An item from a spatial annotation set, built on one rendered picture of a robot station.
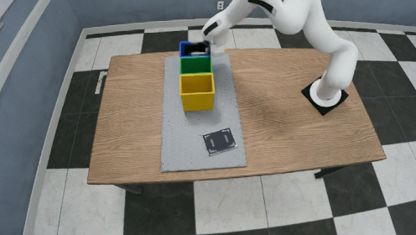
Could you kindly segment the blue bin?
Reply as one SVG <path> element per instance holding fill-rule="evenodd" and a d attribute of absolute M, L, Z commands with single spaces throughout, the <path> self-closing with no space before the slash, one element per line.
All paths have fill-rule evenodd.
<path fill-rule="evenodd" d="M 208 55 L 194 55 L 194 56 L 185 56 L 185 44 L 191 44 L 191 42 L 179 42 L 179 57 L 197 57 L 197 56 L 211 56 L 211 51 L 208 50 Z M 205 43 L 198 43 L 198 44 L 205 44 Z M 183 56 L 181 56 L 181 47 Z M 205 44 L 206 48 L 209 48 L 209 45 Z"/>

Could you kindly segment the green bin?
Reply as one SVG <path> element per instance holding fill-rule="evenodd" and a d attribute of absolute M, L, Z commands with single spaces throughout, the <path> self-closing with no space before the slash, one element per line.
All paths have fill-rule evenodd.
<path fill-rule="evenodd" d="M 181 65 L 182 61 L 182 65 Z M 212 74 L 210 56 L 179 58 L 179 75 Z"/>

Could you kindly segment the yellow recycle bin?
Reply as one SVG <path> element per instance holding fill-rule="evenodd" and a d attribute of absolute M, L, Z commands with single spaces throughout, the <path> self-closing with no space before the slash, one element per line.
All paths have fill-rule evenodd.
<path fill-rule="evenodd" d="M 214 94 L 213 73 L 179 76 L 179 95 L 184 112 L 213 110 Z"/>

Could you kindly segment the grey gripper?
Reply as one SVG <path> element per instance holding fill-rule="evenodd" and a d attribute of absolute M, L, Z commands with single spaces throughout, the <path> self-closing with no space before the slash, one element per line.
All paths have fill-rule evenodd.
<path fill-rule="evenodd" d="M 203 43 L 202 41 L 191 41 L 191 44 L 198 44 Z M 205 52 L 199 53 L 199 52 L 193 52 L 191 53 L 191 56 L 193 55 L 207 55 L 208 50 L 211 51 L 211 56 L 213 57 L 222 57 L 224 55 L 224 46 L 222 44 L 209 44 L 209 48 L 205 48 Z"/>

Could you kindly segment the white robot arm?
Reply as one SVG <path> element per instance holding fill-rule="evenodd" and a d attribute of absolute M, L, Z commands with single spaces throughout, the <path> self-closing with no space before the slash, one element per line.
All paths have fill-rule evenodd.
<path fill-rule="evenodd" d="M 257 6 L 279 32 L 297 34 L 303 28 L 305 38 L 316 50 L 330 53 L 327 70 L 311 86 L 310 96 L 319 106 L 335 105 L 341 98 L 341 90 L 351 83 L 358 49 L 351 41 L 336 36 L 325 20 L 320 0 L 284 0 L 283 3 L 281 0 L 233 0 L 227 9 L 205 24 L 202 42 L 226 44 L 229 28 L 240 23 Z"/>

